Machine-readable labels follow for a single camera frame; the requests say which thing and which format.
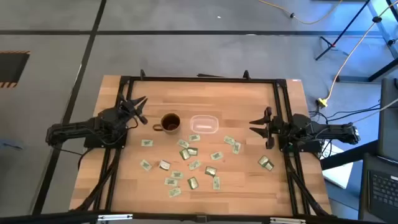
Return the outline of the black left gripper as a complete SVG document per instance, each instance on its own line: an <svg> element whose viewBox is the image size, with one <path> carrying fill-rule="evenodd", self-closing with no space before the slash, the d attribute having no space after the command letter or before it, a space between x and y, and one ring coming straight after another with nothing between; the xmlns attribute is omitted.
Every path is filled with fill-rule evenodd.
<svg viewBox="0 0 398 224"><path fill-rule="evenodd" d="M137 117L142 124L148 123L147 118L143 115L143 109L147 102L147 98L145 96L133 100L127 100L122 93L118 93L118 97L121 100L119 106L121 111L127 113L131 118Z"/></svg>

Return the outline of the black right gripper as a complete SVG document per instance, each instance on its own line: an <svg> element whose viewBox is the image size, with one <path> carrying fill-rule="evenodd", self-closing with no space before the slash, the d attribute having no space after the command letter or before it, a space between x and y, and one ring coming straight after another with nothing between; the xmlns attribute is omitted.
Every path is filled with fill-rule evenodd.
<svg viewBox="0 0 398 224"><path fill-rule="evenodd" d="M275 138L272 136L273 134L277 135L279 149L285 149L288 146L288 139L290 134L289 123L283 121L280 116L273 116L271 107L268 106L266 108L263 118L250 121L249 123L266 124L265 128L249 128L251 131L254 131L262 138L267 138L266 149L272 149L275 146Z"/></svg>

